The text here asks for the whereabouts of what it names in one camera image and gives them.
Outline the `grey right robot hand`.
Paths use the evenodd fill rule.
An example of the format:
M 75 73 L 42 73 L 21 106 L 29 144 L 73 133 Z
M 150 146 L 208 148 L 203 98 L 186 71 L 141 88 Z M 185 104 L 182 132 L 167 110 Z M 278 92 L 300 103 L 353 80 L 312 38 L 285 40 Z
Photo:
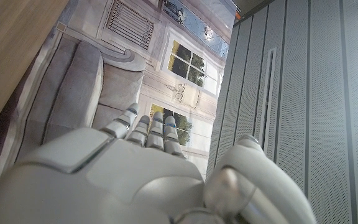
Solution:
M 175 119 L 137 103 L 101 129 L 80 128 L 0 179 L 0 223 L 315 223 L 299 186 L 245 135 L 203 177 Z

